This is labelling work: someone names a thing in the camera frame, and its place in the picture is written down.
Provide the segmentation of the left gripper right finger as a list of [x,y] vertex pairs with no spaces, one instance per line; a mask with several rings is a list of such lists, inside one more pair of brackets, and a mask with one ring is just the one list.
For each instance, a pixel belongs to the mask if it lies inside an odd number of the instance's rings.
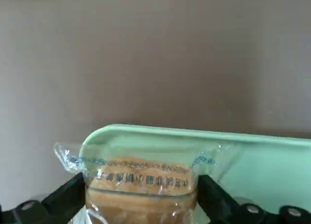
[[295,206],[281,206],[278,213],[245,203],[240,205],[209,175],[198,177],[198,204],[212,224],[309,224],[311,213]]

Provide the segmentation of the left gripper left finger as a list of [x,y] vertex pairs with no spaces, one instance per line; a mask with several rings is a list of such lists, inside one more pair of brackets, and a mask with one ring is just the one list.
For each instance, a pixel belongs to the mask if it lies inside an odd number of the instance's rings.
[[85,182],[80,172],[42,201],[27,200],[0,211],[2,224],[67,224],[85,205]]

